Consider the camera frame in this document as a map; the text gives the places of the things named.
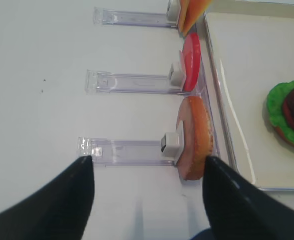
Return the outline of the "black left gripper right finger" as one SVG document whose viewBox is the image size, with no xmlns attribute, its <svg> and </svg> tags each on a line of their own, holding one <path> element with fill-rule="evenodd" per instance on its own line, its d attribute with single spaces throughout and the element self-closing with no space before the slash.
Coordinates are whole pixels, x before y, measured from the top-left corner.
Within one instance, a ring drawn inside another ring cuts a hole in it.
<svg viewBox="0 0 294 240">
<path fill-rule="evenodd" d="M 203 202 L 217 240 L 294 240 L 294 210 L 215 156 L 205 160 Z"/>
</svg>

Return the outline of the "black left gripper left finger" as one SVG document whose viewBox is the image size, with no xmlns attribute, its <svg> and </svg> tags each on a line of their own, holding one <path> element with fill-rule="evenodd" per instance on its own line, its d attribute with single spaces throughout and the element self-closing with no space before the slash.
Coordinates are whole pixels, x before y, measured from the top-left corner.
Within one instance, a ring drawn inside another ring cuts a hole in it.
<svg viewBox="0 0 294 240">
<path fill-rule="evenodd" d="M 91 156 L 20 203 L 0 213 L 0 240 L 80 240 L 94 201 Z"/>
</svg>

